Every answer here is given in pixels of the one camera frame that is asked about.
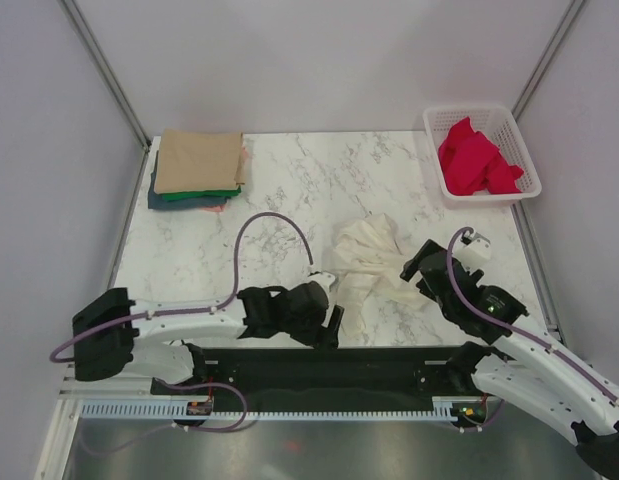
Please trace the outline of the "cream white t shirt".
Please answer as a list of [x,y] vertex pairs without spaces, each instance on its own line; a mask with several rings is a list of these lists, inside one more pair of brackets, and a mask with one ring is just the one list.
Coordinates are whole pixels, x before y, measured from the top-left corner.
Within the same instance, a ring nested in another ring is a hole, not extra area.
[[336,304],[344,308],[342,327],[353,338],[366,328],[363,305],[372,293],[416,311],[426,298],[414,281],[400,278],[408,256],[397,242],[398,228],[386,214],[373,214],[339,225],[330,256],[337,277]]

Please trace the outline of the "white plastic laundry basket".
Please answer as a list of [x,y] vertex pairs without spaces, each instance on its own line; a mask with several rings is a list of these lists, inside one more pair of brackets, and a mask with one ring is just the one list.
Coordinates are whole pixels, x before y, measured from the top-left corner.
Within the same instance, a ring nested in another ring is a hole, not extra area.
[[[439,183],[442,204],[448,209],[477,209],[509,207],[521,200],[537,197],[542,184],[529,155],[518,125],[508,108],[497,103],[461,103],[431,106],[422,114],[433,169]],[[520,193],[491,195],[478,192],[473,196],[452,194],[444,180],[438,149],[449,130],[457,122],[468,118],[474,130],[483,133],[496,147],[508,164],[520,167],[523,175],[516,181]]]

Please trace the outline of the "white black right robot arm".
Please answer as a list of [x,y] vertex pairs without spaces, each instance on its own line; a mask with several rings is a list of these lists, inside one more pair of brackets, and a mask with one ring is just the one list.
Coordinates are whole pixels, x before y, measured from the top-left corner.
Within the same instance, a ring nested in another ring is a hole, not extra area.
[[447,368],[456,392],[475,388],[542,421],[606,479],[619,479],[619,385],[597,372],[530,317],[509,292],[484,285],[478,264],[462,263],[428,240],[400,277],[443,317],[482,340],[465,343]]

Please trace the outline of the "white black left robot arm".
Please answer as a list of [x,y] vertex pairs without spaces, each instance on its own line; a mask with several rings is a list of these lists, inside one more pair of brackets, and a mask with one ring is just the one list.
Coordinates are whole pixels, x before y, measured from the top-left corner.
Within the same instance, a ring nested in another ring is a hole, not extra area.
[[344,315],[331,298],[333,275],[317,273],[292,289],[248,287],[229,303],[132,300],[106,291],[72,320],[74,377],[95,382],[133,373],[197,393],[208,382],[201,339],[270,339],[286,334],[314,349],[335,349]]

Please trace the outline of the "red t shirt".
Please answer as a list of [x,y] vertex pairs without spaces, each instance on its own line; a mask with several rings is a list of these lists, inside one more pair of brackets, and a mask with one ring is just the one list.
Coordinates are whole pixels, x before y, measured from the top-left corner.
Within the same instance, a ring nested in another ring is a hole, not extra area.
[[521,193],[516,181],[524,170],[508,164],[499,148],[473,129],[468,117],[451,127],[438,148],[438,157],[453,195],[471,196],[483,190],[492,195]]

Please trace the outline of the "folded salmon pink t shirt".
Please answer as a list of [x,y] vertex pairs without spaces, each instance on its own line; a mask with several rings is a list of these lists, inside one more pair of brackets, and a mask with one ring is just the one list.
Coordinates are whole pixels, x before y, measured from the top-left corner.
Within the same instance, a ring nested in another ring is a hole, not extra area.
[[[248,150],[245,147],[242,147],[241,158],[239,162],[239,169],[237,171],[238,177],[242,180],[242,182],[240,183],[240,186],[244,186],[246,182],[245,164],[247,163],[249,156],[250,154]],[[217,206],[212,206],[212,207],[202,207],[202,210],[206,212],[212,212],[212,213],[222,213],[226,209],[228,202],[229,200],[226,200],[226,202],[223,205],[217,205]]]

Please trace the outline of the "folded green t shirt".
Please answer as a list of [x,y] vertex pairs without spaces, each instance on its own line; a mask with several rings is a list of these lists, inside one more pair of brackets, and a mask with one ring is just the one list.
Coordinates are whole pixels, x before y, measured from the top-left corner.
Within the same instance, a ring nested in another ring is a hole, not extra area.
[[170,202],[195,199],[195,198],[203,198],[203,197],[233,198],[233,197],[238,196],[241,192],[242,192],[242,188],[238,186],[236,189],[233,189],[233,190],[205,190],[205,191],[164,193],[164,194],[160,194],[160,198],[165,201],[170,201]]

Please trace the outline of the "folded blue grey t shirt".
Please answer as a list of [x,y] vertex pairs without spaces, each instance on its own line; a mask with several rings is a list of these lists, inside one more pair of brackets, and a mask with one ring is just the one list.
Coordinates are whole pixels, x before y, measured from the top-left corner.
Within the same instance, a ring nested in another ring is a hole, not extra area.
[[150,210],[155,211],[183,211],[183,210],[194,210],[194,209],[202,209],[202,207],[212,207],[217,205],[223,205],[228,198],[218,198],[218,197],[203,197],[203,198],[195,198],[188,199],[182,201],[165,201],[160,198],[160,195],[155,192],[155,181],[156,181],[156,173],[157,173],[158,161],[154,161],[154,166],[152,168],[150,174],[150,186],[148,188],[147,193],[147,205]]

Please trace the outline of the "folded tan t shirt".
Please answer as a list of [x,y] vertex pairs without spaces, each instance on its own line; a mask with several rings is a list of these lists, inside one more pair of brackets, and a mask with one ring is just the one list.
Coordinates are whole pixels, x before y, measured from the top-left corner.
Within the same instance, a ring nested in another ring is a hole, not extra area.
[[242,133],[165,129],[158,149],[155,192],[233,191],[245,183]]

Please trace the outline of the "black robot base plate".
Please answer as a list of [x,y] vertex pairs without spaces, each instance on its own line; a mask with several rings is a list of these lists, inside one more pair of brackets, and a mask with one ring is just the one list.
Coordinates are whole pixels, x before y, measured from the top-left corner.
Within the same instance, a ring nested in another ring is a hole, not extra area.
[[237,388],[244,399],[212,387],[214,405],[249,410],[414,410],[436,397],[479,397],[471,380],[493,348],[456,347],[310,349],[207,349],[196,356],[190,393],[204,395],[205,380]]

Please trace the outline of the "right aluminium frame post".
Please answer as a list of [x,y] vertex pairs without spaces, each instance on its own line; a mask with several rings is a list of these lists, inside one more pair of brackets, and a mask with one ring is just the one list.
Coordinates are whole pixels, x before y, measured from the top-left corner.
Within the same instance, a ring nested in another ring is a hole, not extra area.
[[588,4],[588,0],[571,0],[568,3],[566,10],[562,14],[555,30],[515,102],[512,115],[516,120],[521,118],[526,108],[531,103],[533,96],[540,87],[543,79],[559,55],[560,50],[565,45],[571,31]]

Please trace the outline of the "aluminium frame post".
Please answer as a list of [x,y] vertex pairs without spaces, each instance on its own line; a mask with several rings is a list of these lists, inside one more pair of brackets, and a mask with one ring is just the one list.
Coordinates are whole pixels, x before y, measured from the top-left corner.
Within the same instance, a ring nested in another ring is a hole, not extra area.
[[122,85],[120,84],[112,66],[110,65],[110,62],[105,55],[105,52],[100,46],[78,2],[74,0],[58,0],[57,3],[63,10],[67,20],[71,24],[85,51],[93,62],[98,75],[103,80],[109,94],[111,95],[126,124],[130,128],[135,140],[141,148],[147,152],[151,145],[151,139],[135,113]]
[[515,102],[512,115],[516,120],[521,118],[526,108],[531,103],[533,96],[540,87],[543,79],[559,55],[560,50],[565,45],[571,31],[588,4],[588,0],[571,0],[568,3],[566,10],[562,14],[555,30]]

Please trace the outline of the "left aluminium frame post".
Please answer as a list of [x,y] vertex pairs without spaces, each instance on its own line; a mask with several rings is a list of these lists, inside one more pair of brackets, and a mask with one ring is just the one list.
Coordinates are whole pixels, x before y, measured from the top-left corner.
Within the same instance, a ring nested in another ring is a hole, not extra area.
[[147,152],[151,145],[151,139],[135,113],[122,85],[120,84],[112,66],[110,65],[110,62],[105,55],[105,52],[100,46],[78,2],[74,0],[58,0],[57,3],[63,10],[67,20],[71,24],[85,51],[93,62],[98,75],[103,80],[109,94],[111,95],[126,124],[130,128],[135,140],[141,148]]

